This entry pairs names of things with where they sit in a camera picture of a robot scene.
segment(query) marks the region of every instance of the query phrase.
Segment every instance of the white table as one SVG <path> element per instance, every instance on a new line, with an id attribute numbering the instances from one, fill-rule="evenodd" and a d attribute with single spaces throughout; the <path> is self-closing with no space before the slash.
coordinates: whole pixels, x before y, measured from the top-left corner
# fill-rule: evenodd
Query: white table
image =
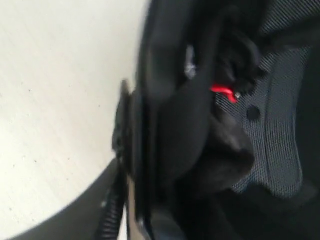
<path id="1" fill-rule="evenodd" d="M 73 202 L 113 157 L 147 0 L 0 0 L 0 240 Z"/>

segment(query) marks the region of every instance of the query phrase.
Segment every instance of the white surface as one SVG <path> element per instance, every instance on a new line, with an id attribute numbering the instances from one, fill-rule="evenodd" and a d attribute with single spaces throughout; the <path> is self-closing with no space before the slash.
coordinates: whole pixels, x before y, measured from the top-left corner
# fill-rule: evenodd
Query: white surface
<path id="1" fill-rule="evenodd" d="M 147 0 L 0 0 L 0 240 L 74 201 L 108 165 Z"/>

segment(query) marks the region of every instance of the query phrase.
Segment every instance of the perforated fabric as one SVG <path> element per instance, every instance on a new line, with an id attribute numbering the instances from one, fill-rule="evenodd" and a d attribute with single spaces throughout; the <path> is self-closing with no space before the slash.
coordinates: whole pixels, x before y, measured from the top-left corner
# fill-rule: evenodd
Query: perforated fabric
<path id="1" fill-rule="evenodd" d="M 261 34 L 289 27 L 306 17 L 320 15 L 320 0 L 275 0 Z M 243 192 L 250 184 L 263 185 L 279 198 L 290 198 L 303 184 L 303 172 L 295 139 L 296 107 L 312 47 L 270 54 L 261 68 L 270 74 L 258 81 L 252 96 L 231 104 L 224 96 L 217 103 L 234 116 L 250 136 L 256 163 L 251 174 L 233 188 Z M 247 119 L 247 109 L 258 107 L 259 120 Z"/>

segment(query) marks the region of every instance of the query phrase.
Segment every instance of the red lever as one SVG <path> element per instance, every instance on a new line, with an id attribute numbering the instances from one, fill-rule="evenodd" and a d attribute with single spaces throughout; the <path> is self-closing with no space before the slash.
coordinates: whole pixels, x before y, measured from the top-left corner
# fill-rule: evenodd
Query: red lever
<path id="1" fill-rule="evenodd" d="M 237 103 L 237 98 L 235 97 L 234 92 L 228 87 L 225 87 L 219 84 L 214 84 L 211 87 L 211 91 L 225 95 L 229 99 L 229 101 L 233 104 Z"/>

